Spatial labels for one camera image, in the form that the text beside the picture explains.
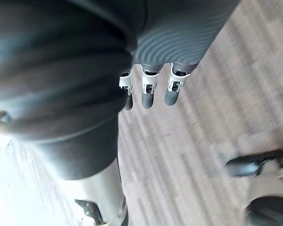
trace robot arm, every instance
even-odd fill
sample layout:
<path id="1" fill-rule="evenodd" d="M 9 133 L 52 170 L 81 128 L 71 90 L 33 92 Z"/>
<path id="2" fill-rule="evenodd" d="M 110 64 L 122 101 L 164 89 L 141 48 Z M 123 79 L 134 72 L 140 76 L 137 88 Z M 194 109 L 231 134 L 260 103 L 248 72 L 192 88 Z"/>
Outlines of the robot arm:
<path id="1" fill-rule="evenodd" d="M 84 225 L 128 222 L 117 114 L 133 104 L 132 64 L 142 65 L 149 108 L 162 66 L 172 63 L 165 101 L 173 105 L 238 2 L 0 0 L 0 110 Z"/>

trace ribbed texture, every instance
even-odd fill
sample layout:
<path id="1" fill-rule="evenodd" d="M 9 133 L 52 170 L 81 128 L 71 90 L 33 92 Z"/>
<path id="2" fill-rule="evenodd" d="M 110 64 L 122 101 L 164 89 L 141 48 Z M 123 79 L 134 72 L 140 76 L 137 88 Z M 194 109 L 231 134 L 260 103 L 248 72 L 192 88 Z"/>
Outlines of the ribbed texture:
<path id="1" fill-rule="evenodd" d="M 168 16 L 158 16 L 158 21 L 150 18 L 155 25 L 146 29 L 138 40 L 134 63 L 199 63 L 238 1 L 206 2 L 199 7 L 194 6 L 193 1 L 181 4 L 169 1 L 169 9 L 166 10 L 172 10 Z"/>

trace robotic finger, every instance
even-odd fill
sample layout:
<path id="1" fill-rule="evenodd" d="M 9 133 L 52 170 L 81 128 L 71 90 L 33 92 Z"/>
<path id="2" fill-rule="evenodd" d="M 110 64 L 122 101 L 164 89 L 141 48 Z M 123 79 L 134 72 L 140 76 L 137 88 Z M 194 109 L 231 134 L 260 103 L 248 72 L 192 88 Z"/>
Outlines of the robotic finger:
<path id="1" fill-rule="evenodd" d="M 133 107 L 132 89 L 133 89 L 133 77 L 132 70 L 125 72 L 119 77 L 119 86 L 121 89 L 127 91 L 127 100 L 124 109 L 129 111 Z"/>
<path id="2" fill-rule="evenodd" d="M 151 108 L 154 101 L 154 91 L 158 85 L 159 74 L 163 65 L 141 65 L 142 71 L 142 98 L 144 108 Z"/>
<path id="3" fill-rule="evenodd" d="M 171 71 L 168 78 L 168 87 L 166 89 L 165 103 L 172 106 L 176 103 L 179 91 L 187 81 L 190 74 L 197 67 L 196 65 L 183 65 L 171 63 Z"/>

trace floor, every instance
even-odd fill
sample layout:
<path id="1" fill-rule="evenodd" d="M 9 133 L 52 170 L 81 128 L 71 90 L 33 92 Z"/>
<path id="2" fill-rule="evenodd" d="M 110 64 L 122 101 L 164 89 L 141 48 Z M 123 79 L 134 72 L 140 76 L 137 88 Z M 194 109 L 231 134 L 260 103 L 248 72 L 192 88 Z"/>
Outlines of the floor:
<path id="1" fill-rule="evenodd" d="M 134 226 L 244 226 L 248 178 L 224 163 L 283 147 L 283 1 L 242 0 L 181 91 L 121 112 L 119 161 Z M 0 149 L 0 226 L 76 226 L 63 195 L 28 145 Z"/>

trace silver metal part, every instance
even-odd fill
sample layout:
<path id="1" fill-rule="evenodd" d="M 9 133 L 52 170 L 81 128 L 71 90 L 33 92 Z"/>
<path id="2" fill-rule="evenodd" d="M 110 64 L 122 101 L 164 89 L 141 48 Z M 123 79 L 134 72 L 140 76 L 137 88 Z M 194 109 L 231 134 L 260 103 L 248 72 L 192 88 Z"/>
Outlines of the silver metal part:
<path id="1" fill-rule="evenodd" d="M 128 75 L 125 74 L 119 77 L 119 86 L 120 88 L 127 90 L 128 96 L 132 95 L 132 89 L 133 89 L 132 70 L 128 73 Z"/>
<path id="2" fill-rule="evenodd" d="M 144 70 L 141 65 L 141 72 L 142 72 L 142 92 L 144 94 L 154 94 L 155 88 L 158 85 L 159 73 L 160 70 L 157 72 L 152 72 L 148 70 Z"/>
<path id="3" fill-rule="evenodd" d="M 254 199 L 263 196 L 279 196 L 283 198 L 283 179 L 279 178 L 277 160 L 267 161 L 258 176 L 251 178 L 247 205 Z"/>
<path id="4" fill-rule="evenodd" d="M 179 91 L 187 81 L 188 77 L 190 76 L 191 72 L 187 72 L 184 76 L 179 76 L 175 73 L 176 68 L 174 68 L 174 64 L 171 63 L 171 72 L 168 78 L 168 91 L 175 91 L 176 93 L 179 93 Z"/>
<path id="5" fill-rule="evenodd" d="M 121 177 L 117 159 L 115 159 L 103 171 L 80 180 L 59 180 L 62 191 L 69 200 L 85 203 L 74 205 L 74 211 L 83 226 L 121 226 L 127 215 L 127 205 L 123 194 Z M 100 224 L 90 216 L 89 205 L 96 208 L 91 211 L 99 211 Z"/>

